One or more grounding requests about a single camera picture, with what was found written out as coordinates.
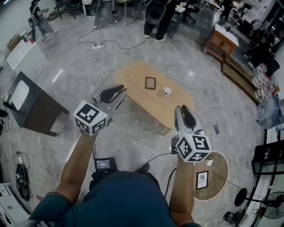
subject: framed sign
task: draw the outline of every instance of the framed sign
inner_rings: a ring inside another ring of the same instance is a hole
[[[196,173],[196,190],[208,187],[208,170]]]

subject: small round table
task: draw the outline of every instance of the small round table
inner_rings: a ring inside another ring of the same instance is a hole
[[[213,163],[207,166],[207,160],[194,165],[193,195],[198,201],[208,201],[215,198],[223,190],[229,175],[228,162],[220,152],[212,151]],[[196,176],[198,172],[208,171],[208,187],[196,190]]]

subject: wooden coffee table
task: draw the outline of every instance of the wooden coffee table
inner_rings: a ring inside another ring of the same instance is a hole
[[[155,90],[145,88],[146,77],[156,78]],[[186,105],[195,111],[192,98],[181,87],[143,61],[131,62],[120,69],[114,81],[123,84],[127,88],[127,96],[168,129],[175,129],[174,110],[177,106]],[[170,96],[164,96],[164,87],[172,90]]]

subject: black phone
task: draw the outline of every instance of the black phone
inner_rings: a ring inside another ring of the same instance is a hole
[[[218,134],[220,133],[220,131],[219,131],[219,129],[218,129],[218,126],[217,126],[217,125],[214,125],[213,128],[214,128],[216,134],[218,135]]]

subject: speaker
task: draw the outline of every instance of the speaker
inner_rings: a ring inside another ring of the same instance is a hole
[[[149,2],[145,13],[146,21],[150,24],[158,24],[165,14],[166,5],[170,2],[171,0],[157,0]]]

